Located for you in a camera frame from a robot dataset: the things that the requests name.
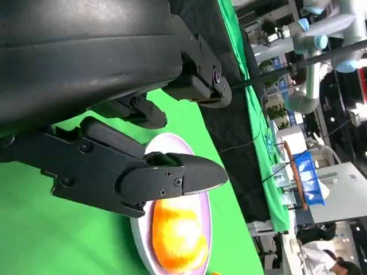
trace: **metal pole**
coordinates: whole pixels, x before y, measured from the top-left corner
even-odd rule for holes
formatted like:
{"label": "metal pole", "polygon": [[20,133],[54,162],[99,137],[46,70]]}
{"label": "metal pole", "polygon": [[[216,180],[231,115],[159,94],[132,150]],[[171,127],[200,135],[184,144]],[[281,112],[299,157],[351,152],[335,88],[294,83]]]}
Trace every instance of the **metal pole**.
{"label": "metal pole", "polygon": [[340,54],[344,54],[344,53],[349,53],[349,52],[355,52],[356,50],[360,50],[360,49],[365,49],[367,48],[367,40],[363,40],[363,41],[359,41],[357,43],[345,46],[345,47],[340,47],[340,48],[336,48],[334,50],[331,50],[329,52],[326,52],[324,54],[321,54],[319,56],[314,56],[314,57],[310,57],[308,59],[299,61],[295,64],[292,65],[288,65],[285,66],[284,68],[278,69],[278,70],[272,70],[271,72],[268,73],[264,73],[261,76],[254,78],[254,79],[250,79],[247,81],[244,81],[242,83],[239,83],[237,85],[232,86],[232,90],[235,89],[239,89],[239,88],[245,88],[247,86],[251,86],[253,84],[256,83],[263,83],[269,79],[275,78],[275,77],[281,77],[285,74],[288,73],[294,73],[296,72],[298,69],[303,69],[307,66],[319,63],[319,62],[323,62],[323,61],[327,61],[327,60],[331,60],[333,59],[335,56],[338,56]]}

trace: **green table surface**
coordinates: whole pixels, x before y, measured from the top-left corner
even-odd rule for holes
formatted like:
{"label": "green table surface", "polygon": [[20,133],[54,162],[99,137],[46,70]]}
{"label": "green table surface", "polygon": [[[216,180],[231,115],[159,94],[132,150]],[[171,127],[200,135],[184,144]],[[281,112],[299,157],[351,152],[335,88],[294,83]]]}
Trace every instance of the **green table surface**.
{"label": "green table surface", "polygon": [[[195,103],[177,102],[160,90],[150,92],[149,99],[166,112],[166,128],[152,131],[92,112],[88,115],[141,143],[161,132],[176,133],[196,155],[221,163]],[[71,129],[85,115],[60,125]],[[148,274],[136,250],[129,218],[52,197],[52,180],[23,164],[1,164],[0,176],[0,274]],[[213,246],[208,274],[263,274],[231,184],[209,194]]]}
{"label": "green table surface", "polygon": [[[227,32],[229,33],[229,38],[231,39],[233,51],[243,74],[243,79],[247,80],[249,79],[249,73],[246,67],[243,38],[232,2],[230,0],[218,0],[218,2],[224,17]],[[254,139],[253,145],[255,146],[257,160],[259,162],[261,178],[263,180],[267,179],[263,182],[263,188],[267,198],[271,222],[275,231],[284,232],[290,227],[288,208],[283,206],[280,200],[281,189],[276,186],[273,178],[269,178],[272,175],[271,167],[275,164],[275,157],[277,157],[268,152],[266,145],[266,137],[272,138],[271,131],[262,113],[253,87],[244,89],[244,94],[247,101],[252,137]]]}

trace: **orange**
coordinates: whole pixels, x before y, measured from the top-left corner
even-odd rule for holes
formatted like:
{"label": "orange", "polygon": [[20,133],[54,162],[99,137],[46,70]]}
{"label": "orange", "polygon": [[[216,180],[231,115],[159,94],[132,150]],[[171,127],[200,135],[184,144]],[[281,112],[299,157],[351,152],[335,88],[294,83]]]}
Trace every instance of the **orange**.
{"label": "orange", "polygon": [[184,197],[155,203],[152,238],[159,263],[170,273],[196,269],[208,257],[201,225],[192,203]]}

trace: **plate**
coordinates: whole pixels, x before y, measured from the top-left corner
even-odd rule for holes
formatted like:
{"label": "plate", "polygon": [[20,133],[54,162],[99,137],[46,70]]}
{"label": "plate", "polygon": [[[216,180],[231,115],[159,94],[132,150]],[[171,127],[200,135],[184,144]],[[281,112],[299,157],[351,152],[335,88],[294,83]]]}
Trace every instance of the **plate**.
{"label": "plate", "polygon": [[[145,153],[151,152],[166,153],[179,153],[194,155],[189,145],[181,139],[179,136],[173,133],[162,133],[156,136],[146,147]],[[210,252],[212,250],[212,213],[210,210],[209,195],[207,192],[203,192],[196,195],[188,196],[189,199],[197,200],[197,216],[201,217],[201,226],[204,236],[209,245],[208,259],[206,259],[205,265],[197,268],[191,272],[182,273],[185,275],[204,275],[208,269]],[[164,270],[159,264],[152,245],[151,240],[151,227],[153,221],[154,202],[147,202],[144,211],[145,215],[139,219],[131,218],[131,230],[134,236],[136,248],[139,255],[151,275],[172,275]]]}

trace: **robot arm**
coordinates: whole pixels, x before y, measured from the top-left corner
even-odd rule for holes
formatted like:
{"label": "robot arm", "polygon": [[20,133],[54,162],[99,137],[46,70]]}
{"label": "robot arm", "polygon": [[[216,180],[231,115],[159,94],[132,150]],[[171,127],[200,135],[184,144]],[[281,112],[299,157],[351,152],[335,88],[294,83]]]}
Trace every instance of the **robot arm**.
{"label": "robot arm", "polygon": [[167,0],[5,0],[0,15],[0,163],[39,168],[54,196],[136,218],[146,201],[227,181],[198,156],[144,156],[92,118],[73,131],[50,126],[91,109],[162,128],[165,114],[146,99],[157,88],[209,108],[229,104],[221,64]]}
{"label": "robot arm", "polygon": [[167,0],[5,0],[0,15],[0,137],[88,109],[162,128],[146,100],[157,88],[211,108],[231,101],[220,62]]}
{"label": "robot arm", "polygon": [[217,163],[183,154],[145,155],[140,143],[92,117],[0,140],[0,163],[21,162],[53,178],[51,194],[139,218],[147,201],[192,195],[227,180]]}

